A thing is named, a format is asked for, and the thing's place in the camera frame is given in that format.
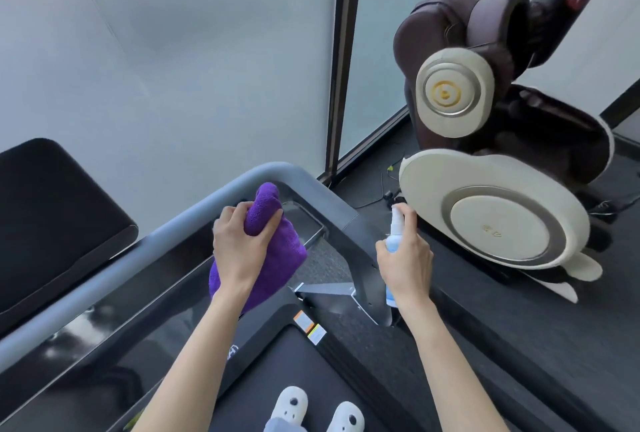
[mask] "gray handlebar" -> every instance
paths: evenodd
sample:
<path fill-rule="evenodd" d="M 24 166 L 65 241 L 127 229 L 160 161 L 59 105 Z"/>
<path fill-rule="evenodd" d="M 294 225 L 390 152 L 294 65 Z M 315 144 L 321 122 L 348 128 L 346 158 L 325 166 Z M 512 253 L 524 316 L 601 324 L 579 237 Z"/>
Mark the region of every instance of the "gray handlebar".
<path fill-rule="evenodd" d="M 244 173 L 165 223 L 122 256 L 116 257 L 112 264 L 94 277 L 1 339 L 0 372 L 191 234 L 211 223 L 225 206 L 235 205 L 241 200 L 252 200 L 257 188 L 267 181 L 277 184 L 281 191 L 287 188 L 291 190 L 291 194 L 283 196 L 305 206 L 328 228 L 330 243 L 348 261 L 358 297 L 371 302 L 367 294 L 375 294 L 373 300 L 376 305 L 380 299 L 384 299 L 384 284 L 373 267 L 373 242 L 384 238 L 384 235 L 304 169 L 289 163 L 268 163 Z"/>

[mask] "white slipper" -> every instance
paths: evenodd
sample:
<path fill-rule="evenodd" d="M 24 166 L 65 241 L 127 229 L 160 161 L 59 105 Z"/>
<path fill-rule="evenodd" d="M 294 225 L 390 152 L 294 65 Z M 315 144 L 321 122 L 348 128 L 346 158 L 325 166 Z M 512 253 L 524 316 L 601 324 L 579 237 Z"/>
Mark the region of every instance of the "white slipper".
<path fill-rule="evenodd" d="M 309 399 L 302 388 L 287 387 L 278 397 L 271 418 L 284 419 L 292 425 L 300 426 L 307 413 L 308 405 Z"/>
<path fill-rule="evenodd" d="M 335 409 L 327 432 L 364 432 L 364 415 L 351 402 L 342 402 Z"/>

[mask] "purple microfiber towel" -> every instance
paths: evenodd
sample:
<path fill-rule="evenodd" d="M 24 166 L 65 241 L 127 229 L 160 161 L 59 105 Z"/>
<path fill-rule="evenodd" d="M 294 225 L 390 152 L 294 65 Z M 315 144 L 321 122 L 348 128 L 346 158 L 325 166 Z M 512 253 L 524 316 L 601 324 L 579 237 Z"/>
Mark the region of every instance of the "purple microfiber towel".
<path fill-rule="evenodd" d="M 273 214 L 280 208 L 282 208 L 282 204 L 278 199 L 278 188 L 273 183 L 264 183 L 258 188 L 255 202 L 246 214 L 244 232 L 254 237 L 259 235 Z M 300 243 L 291 222 L 283 216 L 267 247 L 267 256 L 249 299 L 244 305 L 243 314 L 282 289 L 306 258 L 307 249 Z M 211 296 L 218 289 L 220 289 L 220 275 L 214 260 L 209 274 L 209 293 Z"/>

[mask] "circular logo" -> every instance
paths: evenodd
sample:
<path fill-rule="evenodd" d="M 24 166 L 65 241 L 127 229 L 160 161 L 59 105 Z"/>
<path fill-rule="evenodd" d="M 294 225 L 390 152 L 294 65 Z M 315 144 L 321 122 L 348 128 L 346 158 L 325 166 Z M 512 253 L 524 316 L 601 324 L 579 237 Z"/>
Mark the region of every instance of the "circular logo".
<path fill-rule="evenodd" d="M 437 82 L 431 89 L 431 100 L 440 107 L 452 107 L 460 102 L 462 91 L 451 80 Z"/>

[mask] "massage chair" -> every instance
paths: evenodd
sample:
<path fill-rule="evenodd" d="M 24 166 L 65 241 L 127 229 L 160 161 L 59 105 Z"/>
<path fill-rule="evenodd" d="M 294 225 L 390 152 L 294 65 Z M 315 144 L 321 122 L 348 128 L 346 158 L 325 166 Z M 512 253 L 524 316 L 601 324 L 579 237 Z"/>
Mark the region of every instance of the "massage chair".
<path fill-rule="evenodd" d="M 592 250 L 610 242 L 589 214 L 588 184 L 614 138 L 599 116 L 514 83 L 559 43 L 554 16 L 530 0 L 425 0 L 411 11 L 393 48 L 420 151 L 401 163 L 399 184 L 429 228 L 473 258 L 575 303 L 580 281 L 602 275 Z"/>

